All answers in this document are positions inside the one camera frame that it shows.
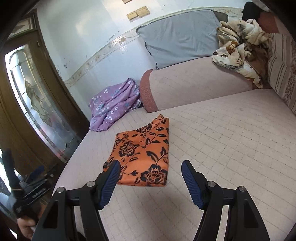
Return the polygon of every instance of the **light switch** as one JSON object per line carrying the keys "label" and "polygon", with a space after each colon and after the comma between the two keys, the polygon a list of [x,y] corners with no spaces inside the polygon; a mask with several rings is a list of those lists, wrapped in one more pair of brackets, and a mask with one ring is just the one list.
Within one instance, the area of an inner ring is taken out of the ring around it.
{"label": "light switch", "polygon": [[140,18],[142,18],[142,17],[150,14],[150,11],[148,10],[148,8],[146,6],[144,6],[144,7],[137,9],[136,13]]}
{"label": "light switch", "polygon": [[130,13],[127,15],[127,17],[128,17],[129,20],[132,20],[132,19],[138,17],[138,15],[137,15],[137,13],[136,13],[135,11],[133,11],[133,12],[130,12]]}

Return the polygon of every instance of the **cream patterned blanket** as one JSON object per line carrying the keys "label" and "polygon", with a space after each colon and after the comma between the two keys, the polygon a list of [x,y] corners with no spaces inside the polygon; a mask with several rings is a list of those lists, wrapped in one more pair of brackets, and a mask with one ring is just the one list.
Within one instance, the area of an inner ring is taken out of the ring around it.
{"label": "cream patterned blanket", "polygon": [[252,46],[268,48],[268,38],[255,19],[220,22],[217,36],[220,48],[213,53],[213,62],[225,69],[231,69],[263,88],[260,74],[246,61],[251,56]]}

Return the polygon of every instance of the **striped cushion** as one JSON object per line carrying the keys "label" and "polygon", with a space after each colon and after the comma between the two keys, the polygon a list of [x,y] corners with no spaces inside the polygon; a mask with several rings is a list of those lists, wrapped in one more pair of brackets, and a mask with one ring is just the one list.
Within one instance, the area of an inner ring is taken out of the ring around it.
{"label": "striped cushion", "polygon": [[268,82],[296,114],[296,43],[283,34],[269,39]]}

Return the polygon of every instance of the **silver bolt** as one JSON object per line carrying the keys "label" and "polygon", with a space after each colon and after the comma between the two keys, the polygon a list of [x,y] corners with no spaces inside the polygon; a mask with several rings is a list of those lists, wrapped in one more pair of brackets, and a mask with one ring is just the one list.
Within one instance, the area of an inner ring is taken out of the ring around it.
{"label": "silver bolt", "polygon": [[91,187],[93,187],[95,184],[96,184],[96,183],[95,183],[94,181],[90,181],[90,182],[87,183],[87,186],[88,186],[89,188],[91,188]]}
{"label": "silver bolt", "polygon": [[245,192],[247,189],[246,189],[244,186],[239,186],[239,190],[240,190],[241,192]]}
{"label": "silver bolt", "polygon": [[216,183],[213,182],[213,181],[209,181],[209,182],[207,182],[207,184],[208,184],[209,187],[214,187],[214,186],[216,186]]}
{"label": "silver bolt", "polygon": [[58,193],[62,193],[64,190],[65,190],[64,187],[59,187],[59,188],[57,189],[57,192],[58,192]]}

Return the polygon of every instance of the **decorative glass window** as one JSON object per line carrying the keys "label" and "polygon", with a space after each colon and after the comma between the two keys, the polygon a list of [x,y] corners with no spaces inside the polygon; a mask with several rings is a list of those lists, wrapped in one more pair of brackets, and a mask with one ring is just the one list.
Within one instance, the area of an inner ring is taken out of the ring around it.
{"label": "decorative glass window", "polygon": [[6,54],[5,62],[12,90],[25,117],[52,152],[66,163],[81,139],[44,88],[29,46]]}
{"label": "decorative glass window", "polygon": [[17,25],[12,30],[8,38],[11,38],[17,34],[20,34],[22,32],[25,32],[34,28],[35,28],[35,23],[34,23],[33,17],[23,19],[17,23]]}

